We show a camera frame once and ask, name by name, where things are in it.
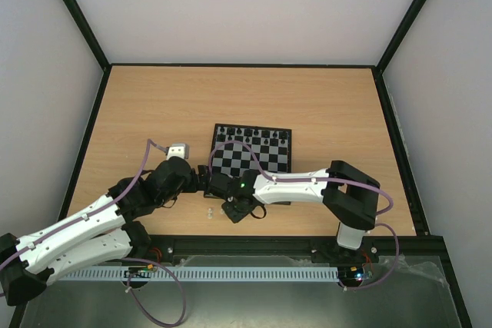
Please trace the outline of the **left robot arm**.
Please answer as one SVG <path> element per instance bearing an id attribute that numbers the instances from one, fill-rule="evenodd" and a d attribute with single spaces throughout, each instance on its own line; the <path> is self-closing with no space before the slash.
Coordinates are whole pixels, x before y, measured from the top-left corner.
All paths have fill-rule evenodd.
<path id="1" fill-rule="evenodd" d="M 126 177 L 76 214 L 23 237 L 1 237 L 1 296 L 17 306 L 62 277 L 85 267 L 146 255 L 151 244 L 139 218 L 206 188 L 209 170 L 179 157 L 146 177 Z"/>

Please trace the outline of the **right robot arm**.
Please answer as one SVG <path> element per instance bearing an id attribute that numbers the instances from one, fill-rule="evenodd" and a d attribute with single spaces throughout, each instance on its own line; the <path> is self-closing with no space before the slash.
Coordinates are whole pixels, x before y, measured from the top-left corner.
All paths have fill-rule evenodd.
<path id="1" fill-rule="evenodd" d="M 282 174 L 258 169 L 240 177 L 213 174 L 207 191 L 224 199 L 223 210 L 233 223 L 256 207 L 279 203 L 323 204 L 338 220 L 335 250 L 344 260 L 362 251 L 367 231 L 375 228 L 381 185 L 344 161 L 317 171 Z"/>

